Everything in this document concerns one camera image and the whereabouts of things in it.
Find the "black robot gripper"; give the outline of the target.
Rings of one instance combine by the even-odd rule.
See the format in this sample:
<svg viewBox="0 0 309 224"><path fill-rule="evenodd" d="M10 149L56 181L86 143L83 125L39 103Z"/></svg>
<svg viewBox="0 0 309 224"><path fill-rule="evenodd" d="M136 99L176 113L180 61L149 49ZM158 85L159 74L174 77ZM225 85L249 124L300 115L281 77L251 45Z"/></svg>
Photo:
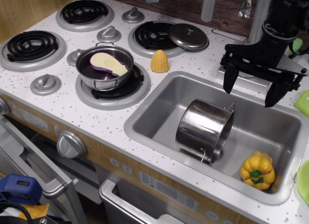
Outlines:
<svg viewBox="0 0 309 224"><path fill-rule="evenodd" d="M261 40L251 45L227 44L221 65L225 69L223 89L230 94L240 72L272 82L265 98L265 108L276 105L288 91L297 90L309 71L285 55L287 46L299 31L279 33L262 27Z"/></svg>

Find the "green toy behind arm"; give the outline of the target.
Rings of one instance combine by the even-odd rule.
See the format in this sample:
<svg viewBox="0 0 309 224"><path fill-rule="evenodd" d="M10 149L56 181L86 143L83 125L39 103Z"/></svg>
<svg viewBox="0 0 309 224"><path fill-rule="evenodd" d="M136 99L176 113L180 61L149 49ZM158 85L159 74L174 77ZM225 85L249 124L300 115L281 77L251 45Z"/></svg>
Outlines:
<svg viewBox="0 0 309 224"><path fill-rule="evenodd" d="M300 54L300 48L303 44L303 40L301 38L296 38L293 42L291 42L291 45L293 47L293 50L291 51L290 45L287 46L287 49L285 50L285 55L289 58L295 57L297 54Z"/></svg>

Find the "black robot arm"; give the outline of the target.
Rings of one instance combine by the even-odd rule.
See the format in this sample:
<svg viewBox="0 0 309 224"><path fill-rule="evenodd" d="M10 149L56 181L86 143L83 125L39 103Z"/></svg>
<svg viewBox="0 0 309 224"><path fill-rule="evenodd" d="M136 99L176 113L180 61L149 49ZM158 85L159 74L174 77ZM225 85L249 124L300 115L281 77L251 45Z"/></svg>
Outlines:
<svg viewBox="0 0 309 224"><path fill-rule="evenodd" d="M287 92L297 90L309 71L292 61L286 49L300 31L309 29L309 0L275 0L263 22L259 42L251 45L227 44L221 65L225 70L223 89L230 93L240 72L271 82L265 107L273 107Z"/></svg>

